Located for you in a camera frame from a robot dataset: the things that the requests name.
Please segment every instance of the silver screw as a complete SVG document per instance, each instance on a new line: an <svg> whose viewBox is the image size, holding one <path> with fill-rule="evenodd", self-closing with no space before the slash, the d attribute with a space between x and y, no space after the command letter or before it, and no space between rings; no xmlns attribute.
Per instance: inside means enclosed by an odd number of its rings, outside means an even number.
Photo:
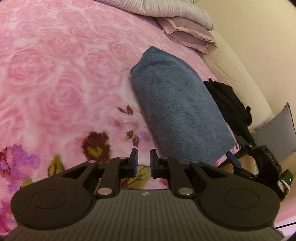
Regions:
<svg viewBox="0 0 296 241"><path fill-rule="evenodd" d="M110 195L112 193L112 189L111 188L100 188L98 191L97 191L98 194L101 194L101 195Z"/></svg>
<svg viewBox="0 0 296 241"><path fill-rule="evenodd" d="M178 192L181 194L181 195L190 195L193 193L193 190L191 188L180 188L178 190Z"/></svg>

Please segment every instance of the pink blanket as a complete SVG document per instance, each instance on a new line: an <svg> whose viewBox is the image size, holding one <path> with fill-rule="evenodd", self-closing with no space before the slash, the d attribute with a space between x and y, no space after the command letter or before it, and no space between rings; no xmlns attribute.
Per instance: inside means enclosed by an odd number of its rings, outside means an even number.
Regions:
<svg viewBox="0 0 296 241"><path fill-rule="evenodd" d="M16 227L9 204L19 188L86 160L103 163L137 148L138 176L123 187L167 187L150 178L156 145L130 82L151 45L202 80L216 79L150 17L92 0L0 2L0 234Z"/></svg>

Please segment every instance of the pink pillowcase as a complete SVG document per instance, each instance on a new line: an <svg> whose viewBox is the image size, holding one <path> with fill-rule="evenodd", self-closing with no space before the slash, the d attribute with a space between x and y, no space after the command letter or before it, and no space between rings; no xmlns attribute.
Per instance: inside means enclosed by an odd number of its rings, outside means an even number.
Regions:
<svg viewBox="0 0 296 241"><path fill-rule="evenodd" d="M203 54L217 49L211 33L198 23L183 17L156 18L163 32L175 42L194 48Z"/></svg>

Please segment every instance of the gray cushion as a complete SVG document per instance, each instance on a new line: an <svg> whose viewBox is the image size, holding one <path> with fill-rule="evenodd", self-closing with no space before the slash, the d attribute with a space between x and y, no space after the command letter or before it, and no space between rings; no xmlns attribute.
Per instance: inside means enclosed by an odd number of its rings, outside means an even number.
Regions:
<svg viewBox="0 0 296 241"><path fill-rule="evenodd" d="M266 145L278 162L296 151L296 133L289 103L262 129L253 134L257 146Z"/></svg>

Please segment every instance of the mauve pillow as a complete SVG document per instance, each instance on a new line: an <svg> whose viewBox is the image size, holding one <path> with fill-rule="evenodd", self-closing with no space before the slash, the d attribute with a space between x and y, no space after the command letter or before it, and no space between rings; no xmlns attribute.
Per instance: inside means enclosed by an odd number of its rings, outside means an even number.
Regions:
<svg viewBox="0 0 296 241"><path fill-rule="evenodd" d="M211 33L198 23L183 17L156 18L163 32L173 41L209 54L217 48Z"/></svg>
<svg viewBox="0 0 296 241"><path fill-rule="evenodd" d="M252 136L256 145L266 145L278 162L296 151L296 133L289 103Z"/></svg>

